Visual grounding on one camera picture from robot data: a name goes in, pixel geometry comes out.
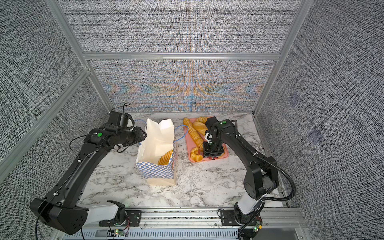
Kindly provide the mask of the ring bread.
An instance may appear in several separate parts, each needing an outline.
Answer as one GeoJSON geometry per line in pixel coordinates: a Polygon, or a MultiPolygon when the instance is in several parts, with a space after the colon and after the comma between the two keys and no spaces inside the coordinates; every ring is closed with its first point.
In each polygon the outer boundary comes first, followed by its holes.
{"type": "Polygon", "coordinates": [[[201,155],[201,148],[195,147],[190,152],[190,158],[194,162],[200,162],[203,160],[204,156],[201,155]]]}

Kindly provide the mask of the checkered paper bread bag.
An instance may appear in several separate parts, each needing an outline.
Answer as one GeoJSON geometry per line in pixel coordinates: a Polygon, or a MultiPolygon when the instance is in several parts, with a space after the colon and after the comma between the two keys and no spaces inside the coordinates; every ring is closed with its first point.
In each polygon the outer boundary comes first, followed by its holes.
{"type": "Polygon", "coordinates": [[[178,162],[178,138],[175,137],[174,123],[164,119],[159,123],[146,120],[146,139],[141,142],[136,167],[151,186],[175,186],[177,184],[176,165],[178,162]],[[166,166],[158,165],[158,160],[168,151],[173,155],[166,166]]]}

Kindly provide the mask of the ridged spiral bread roll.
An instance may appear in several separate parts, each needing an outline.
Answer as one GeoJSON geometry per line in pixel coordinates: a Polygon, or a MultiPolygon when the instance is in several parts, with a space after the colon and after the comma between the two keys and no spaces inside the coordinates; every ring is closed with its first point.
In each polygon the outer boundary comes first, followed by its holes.
{"type": "Polygon", "coordinates": [[[161,156],[158,160],[158,165],[166,166],[169,164],[169,161],[173,155],[173,150],[168,151],[163,156],[161,156]]]}

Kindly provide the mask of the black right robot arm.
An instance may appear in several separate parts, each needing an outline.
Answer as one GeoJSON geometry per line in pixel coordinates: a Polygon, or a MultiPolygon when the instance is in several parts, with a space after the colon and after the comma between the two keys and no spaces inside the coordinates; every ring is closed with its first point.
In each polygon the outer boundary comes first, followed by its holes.
{"type": "Polygon", "coordinates": [[[219,121],[215,117],[206,121],[206,142],[203,143],[203,156],[217,159],[224,153],[226,144],[238,156],[246,169],[244,188],[246,193],[235,203],[236,221],[244,225],[255,215],[260,206],[260,198],[270,194],[279,186],[278,171],[270,166],[276,164],[272,157],[266,157],[253,148],[238,131],[237,121],[219,121]]]}

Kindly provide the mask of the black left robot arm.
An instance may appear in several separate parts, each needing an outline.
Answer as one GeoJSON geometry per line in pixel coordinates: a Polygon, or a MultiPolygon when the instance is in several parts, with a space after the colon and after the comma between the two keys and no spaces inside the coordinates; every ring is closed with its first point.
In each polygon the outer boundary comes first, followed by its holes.
{"type": "Polygon", "coordinates": [[[122,209],[117,202],[110,202],[106,207],[113,208],[111,213],[93,217],[91,207],[81,207],[78,201],[98,164],[115,146],[130,147],[144,141],[147,134],[140,127],[122,128],[116,132],[95,128],[83,137],[83,146],[63,177],[44,198],[35,198],[30,204],[38,222],[69,235],[88,223],[113,219],[122,209]]]}

